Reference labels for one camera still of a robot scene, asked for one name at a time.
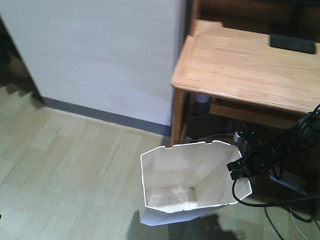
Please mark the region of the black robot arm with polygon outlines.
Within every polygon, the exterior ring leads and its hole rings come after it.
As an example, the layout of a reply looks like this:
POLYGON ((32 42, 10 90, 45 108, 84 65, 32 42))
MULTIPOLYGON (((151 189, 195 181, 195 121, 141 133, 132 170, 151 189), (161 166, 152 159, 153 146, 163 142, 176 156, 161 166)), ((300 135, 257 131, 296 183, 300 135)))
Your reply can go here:
POLYGON ((231 179, 259 176, 320 142, 320 110, 307 113, 266 143, 254 132, 243 131, 234 134, 234 141, 246 143, 247 149, 242 157, 226 165, 231 179))

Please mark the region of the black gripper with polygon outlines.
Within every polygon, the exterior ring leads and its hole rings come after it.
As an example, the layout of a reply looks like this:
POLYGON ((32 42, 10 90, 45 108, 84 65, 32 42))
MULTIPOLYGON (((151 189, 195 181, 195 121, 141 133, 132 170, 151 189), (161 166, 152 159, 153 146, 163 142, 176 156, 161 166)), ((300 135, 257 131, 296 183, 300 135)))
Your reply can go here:
POLYGON ((277 144, 254 145, 247 143, 242 159, 229 162, 226 167, 233 181, 256 177, 277 164, 277 144))

